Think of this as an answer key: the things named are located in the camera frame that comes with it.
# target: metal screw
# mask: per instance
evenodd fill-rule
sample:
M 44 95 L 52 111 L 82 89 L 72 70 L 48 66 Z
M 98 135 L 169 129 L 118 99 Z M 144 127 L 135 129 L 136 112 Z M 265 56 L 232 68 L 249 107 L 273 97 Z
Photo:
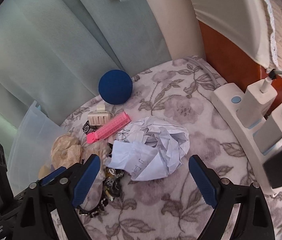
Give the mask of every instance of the metal screw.
M 259 188 L 259 187 L 260 187 L 260 184 L 257 183 L 257 182 L 254 182 L 252 185 L 253 185 L 253 187 L 255 187 L 255 188 Z
M 222 182 L 223 184 L 225 184 L 225 185 L 228 185 L 228 184 L 230 183 L 230 180 L 227 179 L 227 178 L 222 178 L 222 179 L 221 179 L 221 182 Z
M 29 185 L 29 188 L 34 189 L 36 186 L 37 186 L 37 184 L 36 184 L 35 182 L 32 182 L 32 183 Z
M 60 184 L 67 184 L 67 183 L 68 183 L 68 179 L 67 178 L 60 179 Z

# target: blue gripper pad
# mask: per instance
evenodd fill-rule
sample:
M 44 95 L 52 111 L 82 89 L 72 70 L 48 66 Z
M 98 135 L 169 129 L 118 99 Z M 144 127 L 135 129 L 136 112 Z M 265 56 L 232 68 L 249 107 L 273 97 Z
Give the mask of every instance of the blue gripper pad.
M 216 197 L 216 189 L 212 185 L 211 181 L 207 177 L 206 173 L 203 171 L 200 164 L 194 158 L 194 156 L 191 156 L 189 159 L 189 171 L 196 185 L 198 186 L 205 203 L 215 208 L 218 204 L 217 197 Z
M 78 205 L 81 205 L 83 203 L 100 170 L 99 156 L 93 155 L 91 157 L 93 157 L 92 161 L 73 189 L 72 205 L 74 207 L 77 207 Z
M 41 186 L 47 185 L 49 182 L 51 182 L 55 177 L 57 177 L 59 174 L 64 172 L 67 168 L 61 166 L 60 168 L 57 168 L 55 171 L 51 172 L 49 175 L 45 176 L 41 181 Z

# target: white charger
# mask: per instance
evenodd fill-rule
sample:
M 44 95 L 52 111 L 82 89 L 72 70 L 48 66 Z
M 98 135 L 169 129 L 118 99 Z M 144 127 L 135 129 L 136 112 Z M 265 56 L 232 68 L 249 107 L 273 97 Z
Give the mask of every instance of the white charger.
M 267 77 L 246 88 L 240 108 L 236 113 L 245 128 L 251 128 L 257 124 L 276 98 L 277 91 L 271 83 L 272 79 Z
M 275 108 L 262 127 L 254 134 L 254 141 L 265 153 L 282 138 L 282 103 Z

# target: pink fabric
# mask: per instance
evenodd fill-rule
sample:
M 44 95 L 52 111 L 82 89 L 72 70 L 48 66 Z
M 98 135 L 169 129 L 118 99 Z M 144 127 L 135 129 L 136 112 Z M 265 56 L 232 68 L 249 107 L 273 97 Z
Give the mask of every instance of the pink fabric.
M 203 59 L 199 60 L 214 73 L 222 85 L 225 80 Z M 164 179 L 121 180 L 123 194 L 110 203 L 97 218 L 80 216 L 93 240 L 190 240 L 196 239 L 208 221 L 212 208 L 205 204 L 189 174 L 188 159 L 198 154 L 207 167 L 235 184 L 255 181 L 252 168 L 233 132 L 210 102 L 214 87 L 211 78 L 196 64 L 178 59 L 153 67 L 133 77 L 131 98 L 119 106 L 106 105 L 115 116 L 123 110 L 132 121 L 150 115 L 173 119 L 190 132 L 190 150 L 184 165 Z M 85 103 L 71 114 L 62 126 L 76 135 L 83 149 L 87 147 L 82 131 L 88 113 L 101 97 Z M 276 239 L 282 239 L 282 192 L 266 196 Z M 229 221 L 224 239 L 229 239 L 238 205 Z M 52 214 L 61 239 L 65 234 L 58 215 Z

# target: curtain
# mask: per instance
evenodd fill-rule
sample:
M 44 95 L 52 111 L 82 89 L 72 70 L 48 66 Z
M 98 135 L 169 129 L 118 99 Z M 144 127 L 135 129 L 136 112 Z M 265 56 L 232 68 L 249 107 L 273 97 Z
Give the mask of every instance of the curtain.
M 112 69 L 130 76 L 171 60 L 146 0 L 5 0 L 0 114 L 16 127 L 36 100 L 57 124 L 98 94 Z

